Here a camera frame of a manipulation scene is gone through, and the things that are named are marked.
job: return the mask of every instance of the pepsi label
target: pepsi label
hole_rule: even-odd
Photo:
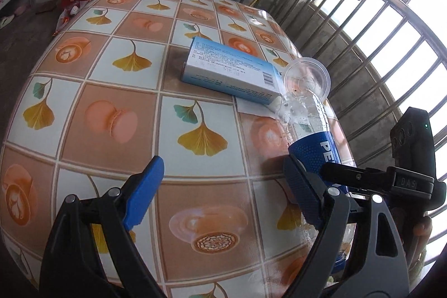
[[[293,154],[303,164],[307,172],[315,173],[319,176],[321,166],[324,163],[341,164],[334,138],[330,132],[318,132],[297,140],[289,146],[289,154]],[[327,186],[334,185],[330,182],[324,182]],[[343,193],[348,192],[346,186],[337,184],[335,186]]]

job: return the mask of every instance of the barcode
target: barcode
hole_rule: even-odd
[[[273,76],[270,75],[269,73],[265,73],[263,72],[262,75],[264,76],[264,83],[266,85],[270,85],[270,86],[275,86],[275,84],[273,84]]]

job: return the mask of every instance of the blue and white box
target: blue and white box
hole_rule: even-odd
[[[245,52],[194,37],[182,81],[260,104],[285,94],[278,70]]]

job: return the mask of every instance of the table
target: table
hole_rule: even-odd
[[[281,175],[285,139],[273,119],[180,81],[194,36],[279,71],[299,57],[265,11],[230,0],[91,0],[35,65],[2,149],[0,217],[36,286],[64,197],[101,196],[155,154],[165,178],[130,234],[169,297],[279,297],[297,274],[309,231]],[[353,164],[325,109],[342,161]],[[93,232],[119,284],[100,227]]]

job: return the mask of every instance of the plastic bottle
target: plastic bottle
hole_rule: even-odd
[[[311,90],[299,89],[288,92],[282,99],[270,105],[280,122],[289,145],[289,153],[294,154],[306,171],[319,174],[325,162],[340,163],[337,147],[329,129],[329,122],[320,98]],[[348,193],[346,186],[337,186]],[[302,216],[304,235],[308,246],[312,246],[318,232],[307,224]],[[354,236],[354,224],[346,226],[345,236],[332,273],[342,270],[350,242]]]

